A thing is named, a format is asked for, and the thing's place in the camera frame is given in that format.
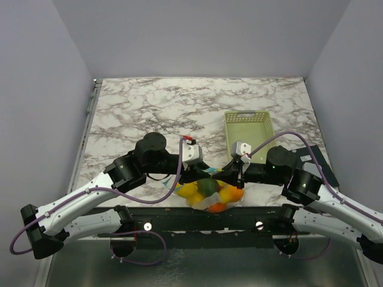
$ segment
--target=marble table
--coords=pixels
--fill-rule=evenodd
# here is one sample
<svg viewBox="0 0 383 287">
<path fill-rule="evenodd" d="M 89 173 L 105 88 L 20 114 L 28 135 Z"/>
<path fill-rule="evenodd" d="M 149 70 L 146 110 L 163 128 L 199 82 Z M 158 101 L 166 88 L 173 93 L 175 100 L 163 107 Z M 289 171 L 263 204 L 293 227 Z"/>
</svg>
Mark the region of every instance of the marble table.
<svg viewBox="0 0 383 287">
<path fill-rule="evenodd" d="M 302 78 L 122 78 L 102 83 L 95 117 L 90 130 L 77 187 L 94 178 L 116 157 L 134 149 L 149 132 L 166 136 L 167 150 L 178 153 L 182 135 L 196 138 L 204 161 L 212 167 L 227 162 L 224 112 L 267 110 L 275 133 L 292 130 L 309 144 L 327 153 Z M 294 136 L 283 136 L 277 143 L 287 149 L 303 147 Z M 160 198 L 167 189 L 160 182 L 147 180 L 129 192 L 146 200 Z M 287 203 L 281 187 L 247 184 L 241 206 L 280 206 Z M 117 197 L 101 206 L 117 204 L 143 206 Z M 156 206 L 186 206 L 173 194 Z"/>
</svg>

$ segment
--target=gray wall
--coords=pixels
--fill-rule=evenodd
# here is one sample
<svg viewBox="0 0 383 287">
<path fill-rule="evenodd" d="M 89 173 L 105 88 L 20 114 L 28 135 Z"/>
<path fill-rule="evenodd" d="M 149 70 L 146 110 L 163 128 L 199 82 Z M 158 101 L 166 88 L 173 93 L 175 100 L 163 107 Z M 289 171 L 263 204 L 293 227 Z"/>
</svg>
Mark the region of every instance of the gray wall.
<svg viewBox="0 0 383 287">
<path fill-rule="evenodd" d="M 28 287 L 39 261 L 8 251 L 19 210 L 65 194 L 93 81 L 50 0 L 2 0 L 0 27 L 0 286 Z"/>
<path fill-rule="evenodd" d="M 382 79 L 383 2 L 353 0 L 306 85 L 342 192 L 380 212 Z"/>
<path fill-rule="evenodd" d="M 349 0 L 53 0 L 95 78 L 307 77 Z"/>
</svg>

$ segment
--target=table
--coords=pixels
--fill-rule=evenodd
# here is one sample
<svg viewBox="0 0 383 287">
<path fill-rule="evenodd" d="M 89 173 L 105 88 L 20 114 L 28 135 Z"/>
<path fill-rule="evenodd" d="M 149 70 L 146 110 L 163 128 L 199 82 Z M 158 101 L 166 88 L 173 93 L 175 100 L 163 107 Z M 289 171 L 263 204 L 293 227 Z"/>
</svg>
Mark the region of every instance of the table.
<svg viewBox="0 0 383 287">
<path fill-rule="evenodd" d="M 148 132 L 165 135 L 170 153 L 178 153 L 182 135 L 197 139 L 204 161 L 212 167 L 227 162 L 224 112 L 267 110 L 275 133 L 292 130 L 309 144 L 317 144 L 327 158 L 324 142 L 302 78 L 122 78 L 102 83 L 77 187 L 89 182 L 115 158 L 134 149 Z M 287 149 L 303 147 L 294 136 L 277 142 Z M 281 187 L 246 184 L 242 206 L 280 206 L 288 203 Z M 146 200 L 160 198 L 167 189 L 148 179 L 129 192 Z M 143 206 L 122 197 L 101 206 Z M 186 206 L 173 194 L 156 206 Z"/>
</svg>

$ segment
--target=plastic bag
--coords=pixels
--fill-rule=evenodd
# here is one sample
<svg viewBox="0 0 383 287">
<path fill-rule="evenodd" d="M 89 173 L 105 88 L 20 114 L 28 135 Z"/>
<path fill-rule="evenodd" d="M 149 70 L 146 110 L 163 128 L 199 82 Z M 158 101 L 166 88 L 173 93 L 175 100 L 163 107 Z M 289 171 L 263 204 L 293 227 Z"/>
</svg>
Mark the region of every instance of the plastic bag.
<svg viewBox="0 0 383 287">
<path fill-rule="evenodd" d="M 221 169 L 210 167 L 204 170 L 213 175 Z M 170 189 L 175 176 L 167 178 L 163 184 Z M 212 178 L 200 179 L 189 184 L 178 184 L 174 193 L 186 200 L 193 209 L 216 213 L 236 206 L 244 198 L 244 190 Z"/>
</svg>

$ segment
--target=green basket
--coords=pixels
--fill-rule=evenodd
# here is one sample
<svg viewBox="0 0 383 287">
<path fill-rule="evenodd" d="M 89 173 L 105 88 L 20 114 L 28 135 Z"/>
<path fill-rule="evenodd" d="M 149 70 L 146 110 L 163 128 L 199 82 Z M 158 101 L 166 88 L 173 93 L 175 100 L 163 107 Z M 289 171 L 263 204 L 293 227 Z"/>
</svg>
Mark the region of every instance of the green basket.
<svg viewBox="0 0 383 287">
<path fill-rule="evenodd" d="M 231 146 L 236 141 L 251 145 L 254 150 L 274 136 L 270 113 L 267 111 L 229 111 L 225 112 L 225 131 L 227 155 L 229 160 Z M 265 163 L 269 149 L 276 146 L 276 140 L 267 144 L 251 158 L 252 163 Z"/>
</svg>

